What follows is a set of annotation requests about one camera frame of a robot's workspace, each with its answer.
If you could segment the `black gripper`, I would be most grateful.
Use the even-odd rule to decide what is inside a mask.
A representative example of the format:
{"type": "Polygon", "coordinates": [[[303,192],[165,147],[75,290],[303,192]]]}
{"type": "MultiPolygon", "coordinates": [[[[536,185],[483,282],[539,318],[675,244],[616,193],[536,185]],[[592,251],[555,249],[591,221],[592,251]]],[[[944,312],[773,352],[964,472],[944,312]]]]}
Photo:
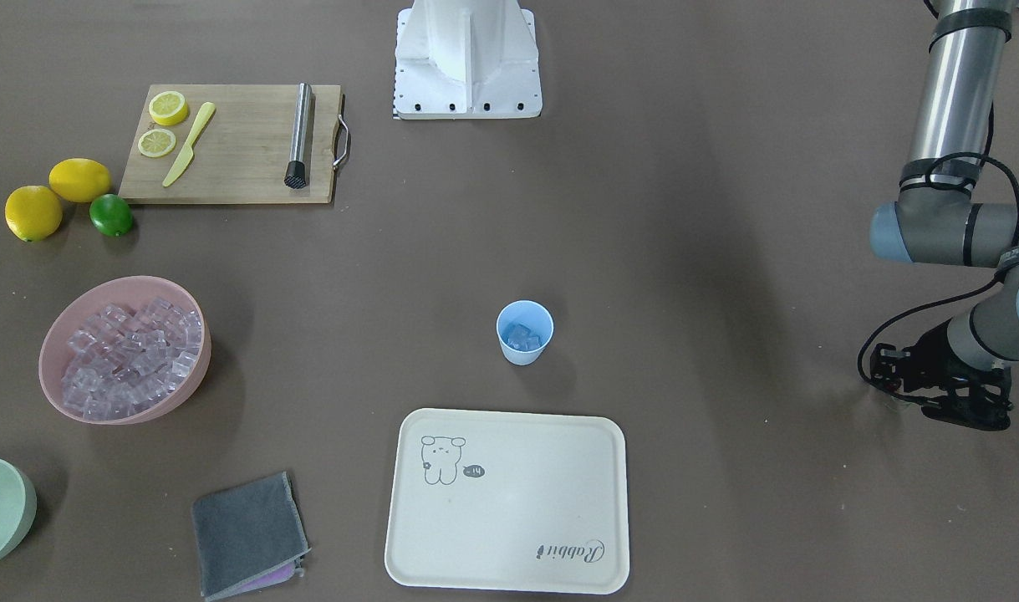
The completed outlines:
{"type": "Polygon", "coordinates": [[[1011,424],[1011,370],[968,365],[953,350],[948,325],[937,325],[910,347],[875,345],[868,383],[896,400],[920,406],[927,418],[981,431],[1005,430],[1011,424]]]}

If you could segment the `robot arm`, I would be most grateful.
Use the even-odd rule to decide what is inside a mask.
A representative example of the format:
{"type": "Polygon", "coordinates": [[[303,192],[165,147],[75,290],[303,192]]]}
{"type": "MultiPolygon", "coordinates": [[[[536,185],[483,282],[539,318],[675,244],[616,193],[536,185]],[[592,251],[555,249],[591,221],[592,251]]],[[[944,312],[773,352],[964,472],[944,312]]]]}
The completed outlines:
{"type": "Polygon", "coordinates": [[[1019,362],[1019,184],[991,156],[994,91],[1013,1],[933,1],[930,64],[899,197],[874,213],[869,243],[901,263],[990,269],[982,300],[898,348],[872,333],[860,377],[927,418],[1009,427],[1019,362]]]}

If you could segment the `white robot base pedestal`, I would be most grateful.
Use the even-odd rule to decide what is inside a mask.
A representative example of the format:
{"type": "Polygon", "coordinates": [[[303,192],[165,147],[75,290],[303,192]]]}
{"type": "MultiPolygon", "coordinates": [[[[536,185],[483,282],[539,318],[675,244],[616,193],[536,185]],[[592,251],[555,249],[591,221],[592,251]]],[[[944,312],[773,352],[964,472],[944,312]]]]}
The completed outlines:
{"type": "Polygon", "coordinates": [[[509,120],[543,111],[536,19],[517,1],[415,1],[395,26],[395,118],[509,120]]]}

